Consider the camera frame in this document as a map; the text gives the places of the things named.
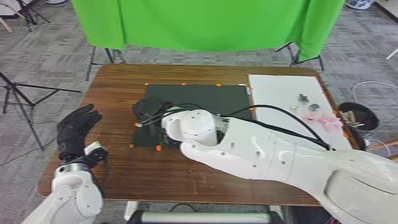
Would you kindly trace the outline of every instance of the gray carpet floor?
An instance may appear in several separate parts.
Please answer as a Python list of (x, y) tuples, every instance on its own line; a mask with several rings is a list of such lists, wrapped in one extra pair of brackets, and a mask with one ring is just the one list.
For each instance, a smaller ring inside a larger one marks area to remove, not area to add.
[[(28, 33), (21, 20), (7, 20), (14, 33), (7, 33), (0, 26), (0, 72), (12, 81), (72, 88), (85, 91), (90, 82), (85, 82), (90, 46), (85, 41), (78, 19), (71, 5), (51, 7), (42, 1), (35, 9), (51, 20)], [(398, 56), (387, 61), (385, 56), (398, 47), (398, 24), (376, 8), (366, 12), (342, 10), (332, 35), (325, 44), (323, 60), (326, 71), (321, 78), (335, 102), (351, 101), (350, 88), (355, 83), (367, 80), (398, 85)], [(184, 53), (172, 50), (127, 47), (122, 50), (129, 64), (197, 64), (197, 65), (241, 65), (241, 66), (286, 66), (289, 63), (287, 52), (275, 53), (275, 49), (236, 53)], [(95, 62), (106, 63), (104, 52), (95, 54)], [(318, 63), (302, 66), (318, 68)], [(26, 95), (39, 99), (47, 92), (28, 90)], [(380, 85), (357, 88), (358, 102), (376, 112), (382, 122), (398, 115), (396, 90)], [(83, 94), (58, 93), (33, 110), (33, 122), (42, 142), (55, 138), (55, 123), (63, 115), (76, 109)], [(17, 108), (8, 107), (8, 112), (0, 115), (0, 223), (21, 222), (42, 198), (37, 195), (37, 181), (55, 152), (49, 143), (46, 151), (35, 150), (12, 162), (8, 159), (37, 148), (26, 123), (21, 119)], [(385, 141), (398, 136), (398, 119), (371, 136)], [(147, 203), (149, 210), (167, 211), (172, 204)], [(214, 206), (195, 205), (200, 211), (264, 211), (262, 206)], [(122, 223), (124, 202), (106, 201), (97, 222)]]

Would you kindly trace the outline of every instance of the black glove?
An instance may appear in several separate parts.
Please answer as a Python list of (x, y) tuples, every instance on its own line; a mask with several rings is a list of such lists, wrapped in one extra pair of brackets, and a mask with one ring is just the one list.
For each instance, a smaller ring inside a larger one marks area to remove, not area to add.
[(94, 105), (78, 108), (58, 122), (58, 159), (69, 162), (83, 156), (85, 136), (103, 116), (92, 111)]

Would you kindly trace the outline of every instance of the white sheet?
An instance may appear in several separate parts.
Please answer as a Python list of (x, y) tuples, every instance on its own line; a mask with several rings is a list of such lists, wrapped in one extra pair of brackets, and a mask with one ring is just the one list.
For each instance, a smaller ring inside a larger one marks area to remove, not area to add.
[[(254, 104), (268, 104), (280, 107), (294, 113), (296, 117), (303, 120), (303, 116), (310, 114), (307, 107), (312, 103), (316, 103), (319, 105), (319, 110), (312, 114), (316, 116), (321, 116), (323, 114), (334, 115), (332, 107), (314, 77), (252, 74), (248, 75), (248, 83), (252, 87)], [(298, 102), (298, 94), (303, 94), (309, 97), (307, 104)], [(257, 120), (266, 124), (271, 124), (312, 137), (310, 132), (300, 123), (278, 111), (271, 109), (257, 109), (255, 116)], [(319, 122), (307, 121), (305, 123), (332, 147), (337, 150), (351, 149), (348, 139), (344, 138), (342, 129), (335, 128), (332, 131), (326, 131)], [(298, 145), (321, 149), (321, 147), (305, 139), (300, 139), (282, 133), (277, 135)]]

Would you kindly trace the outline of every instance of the wooden table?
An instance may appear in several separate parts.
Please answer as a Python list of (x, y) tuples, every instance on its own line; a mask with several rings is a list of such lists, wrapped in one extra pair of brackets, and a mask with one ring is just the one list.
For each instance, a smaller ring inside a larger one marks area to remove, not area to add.
[[(190, 160), (179, 150), (165, 149), (156, 152), (152, 148), (127, 148), (135, 132), (131, 105), (143, 98), (145, 83), (236, 85), (246, 83), (248, 73), (314, 76), (335, 109), (319, 74), (309, 68), (115, 64), (101, 67), (81, 105), (92, 103), (103, 114), (87, 143), (99, 140), (110, 152), (104, 199), (318, 205), (314, 198), (300, 189), (273, 181), (239, 179)], [(39, 182), (42, 195), (49, 194), (56, 166), (55, 156)], [(103, 183), (104, 166), (97, 166), (94, 173)]]

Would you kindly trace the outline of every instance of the black mat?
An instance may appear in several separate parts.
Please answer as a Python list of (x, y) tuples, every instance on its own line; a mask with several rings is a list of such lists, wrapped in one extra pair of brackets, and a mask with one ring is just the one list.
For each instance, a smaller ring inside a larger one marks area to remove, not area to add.
[[(213, 113), (227, 115), (239, 108), (250, 106), (245, 86), (206, 85), (149, 85), (145, 97), (158, 97), (172, 104), (193, 103)], [(250, 119), (250, 111), (236, 114), (236, 117)], [(147, 134), (145, 129), (136, 129), (133, 136), (135, 147), (154, 147), (158, 139)]]

